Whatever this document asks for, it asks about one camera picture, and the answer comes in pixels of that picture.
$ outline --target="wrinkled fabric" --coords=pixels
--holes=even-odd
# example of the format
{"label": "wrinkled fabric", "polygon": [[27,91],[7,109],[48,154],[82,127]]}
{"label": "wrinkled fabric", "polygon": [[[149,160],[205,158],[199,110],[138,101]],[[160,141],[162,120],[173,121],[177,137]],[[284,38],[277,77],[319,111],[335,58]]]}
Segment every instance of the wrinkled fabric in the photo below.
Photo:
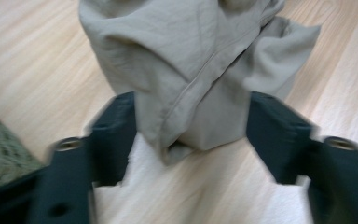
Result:
{"label": "wrinkled fabric", "polygon": [[81,0],[83,28],[138,131],[174,163],[244,137],[249,91],[284,97],[319,27],[275,17],[283,0]]}

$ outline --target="wooden floor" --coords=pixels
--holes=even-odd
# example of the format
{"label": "wooden floor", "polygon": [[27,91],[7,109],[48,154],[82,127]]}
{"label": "wooden floor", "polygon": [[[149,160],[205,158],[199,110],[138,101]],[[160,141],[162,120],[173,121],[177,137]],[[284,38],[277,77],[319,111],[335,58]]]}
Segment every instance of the wooden floor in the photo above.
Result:
{"label": "wooden floor", "polygon": [[[84,134],[114,95],[74,0],[0,0],[0,119],[41,161]],[[358,0],[288,0],[281,15],[323,29],[287,103],[318,135],[358,142]],[[273,184],[245,140],[164,167],[142,137],[122,187],[97,189],[100,223],[311,223],[305,187]]]}

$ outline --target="gray cloth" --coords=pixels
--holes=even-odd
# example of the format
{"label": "gray cloth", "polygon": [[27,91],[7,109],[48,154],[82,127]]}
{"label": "gray cloth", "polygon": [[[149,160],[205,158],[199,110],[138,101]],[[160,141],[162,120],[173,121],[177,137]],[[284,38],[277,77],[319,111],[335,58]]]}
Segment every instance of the gray cloth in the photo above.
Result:
{"label": "gray cloth", "polygon": [[136,91],[138,130],[173,163],[244,137],[249,91],[284,97],[320,32],[276,18],[283,0],[81,0],[116,93]]}

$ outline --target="light wood surface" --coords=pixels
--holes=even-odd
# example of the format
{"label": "light wood surface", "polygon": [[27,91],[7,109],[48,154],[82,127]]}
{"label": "light wood surface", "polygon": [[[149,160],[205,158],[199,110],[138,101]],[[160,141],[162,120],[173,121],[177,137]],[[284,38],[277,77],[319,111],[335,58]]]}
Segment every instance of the light wood surface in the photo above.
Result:
{"label": "light wood surface", "polygon": [[[0,0],[0,119],[41,161],[114,95],[77,6]],[[281,15],[323,27],[286,102],[318,135],[358,142],[358,0],[288,0]],[[311,223],[305,187],[275,185],[245,140],[172,167],[136,145],[123,185],[96,190],[100,223]]]}

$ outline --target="black plastic part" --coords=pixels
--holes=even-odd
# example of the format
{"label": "black plastic part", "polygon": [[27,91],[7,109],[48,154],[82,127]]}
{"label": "black plastic part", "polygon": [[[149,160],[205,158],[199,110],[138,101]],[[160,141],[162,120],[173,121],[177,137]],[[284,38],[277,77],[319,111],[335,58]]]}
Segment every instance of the black plastic part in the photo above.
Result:
{"label": "black plastic part", "polygon": [[134,93],[121,94],[91,127],[90,154],[97,186],[114,186],[123,180],[136,132]]}
{"label": "black plastic part", "polygon": [[[333,143],[347,143],[349,149]],[[310,148],[304,163],[311,179],[309,199],[314,222],[358,223],[358,146],[343,138],[328,137]]]}
{"label": "black plastic part", "polygon": [[90,172],[87,141],[67,138],[59,142],[37,185],[27,223],[91,223]]}
{"label": "black plastic part", "polygon": [[27,217],[40,169],[0,187],[0,224],[23,223]]}
{"label": "black plastic part", "polygon": [[295,184],[312,126],[276,98],[252,92],[246,135],[277,183]]}

